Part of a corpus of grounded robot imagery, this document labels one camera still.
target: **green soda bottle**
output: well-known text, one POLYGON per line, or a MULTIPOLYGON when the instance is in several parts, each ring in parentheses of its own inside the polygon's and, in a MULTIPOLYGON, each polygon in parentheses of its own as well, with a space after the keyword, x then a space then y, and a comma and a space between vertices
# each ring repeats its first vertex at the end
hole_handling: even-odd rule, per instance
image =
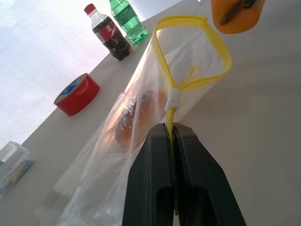
POLYGON ((146 37, 146 28, 127 0, 110 0, 110 6, 113 17, 133 43, 138 43, 146 37))

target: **ziplock bag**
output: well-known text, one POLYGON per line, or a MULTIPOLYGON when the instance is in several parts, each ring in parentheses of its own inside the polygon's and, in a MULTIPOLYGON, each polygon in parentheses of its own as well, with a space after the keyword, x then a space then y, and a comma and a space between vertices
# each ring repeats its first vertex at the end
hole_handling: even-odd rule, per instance
POLYGON ((121 225, 128 172, 150 128, 166 121, 172 136, 173 120, 181 120, 230 68, 230 54, 206 18, 159 20, 143 67, 110 112, 59 225, 121 225), (179 35, 167 36, 168 44, 161 46, 165 31, 179 35))

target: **box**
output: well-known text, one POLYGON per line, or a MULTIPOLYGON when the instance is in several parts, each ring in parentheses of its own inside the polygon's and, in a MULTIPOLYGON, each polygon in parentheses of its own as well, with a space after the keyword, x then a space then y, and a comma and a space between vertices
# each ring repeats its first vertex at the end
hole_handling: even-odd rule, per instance
POLYGON ((0 201, 33 163, 29 151, 16 142, 0 150, 0 201))

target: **red label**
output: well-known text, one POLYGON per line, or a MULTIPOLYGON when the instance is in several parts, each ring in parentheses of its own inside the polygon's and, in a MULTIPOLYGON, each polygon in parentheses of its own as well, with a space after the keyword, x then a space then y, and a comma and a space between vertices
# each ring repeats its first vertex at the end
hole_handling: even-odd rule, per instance
POLYGON ((104 42, 110 40, 114 35, 118 33, 118 28, 114 24, 113 21, 110 21, 103 29, 101 29, 98 33, 103 38, 104 42))

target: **table surface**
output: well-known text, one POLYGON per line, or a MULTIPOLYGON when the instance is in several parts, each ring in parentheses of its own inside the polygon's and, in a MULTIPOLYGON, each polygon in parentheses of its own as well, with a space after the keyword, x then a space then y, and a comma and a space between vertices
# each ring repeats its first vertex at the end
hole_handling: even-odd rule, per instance
MULTIPOLYGON (((210 1, 188 0, 145 21, 148 31, 170 14, 197 14, 212 24, 210 1)), ((301 2, 266 1, 258 24, 223 35, 230 73, 182 119, 223 167, 247 225, 301 225, 298 134, 301 134, 301 2)), ((52 190, 126 88, 150 35, 122 62, 107 56, 91 76, 101 85, 79 114, 56 109, 23 143, 36 163, 0 202, 1 225, 32 226, 52 190)))

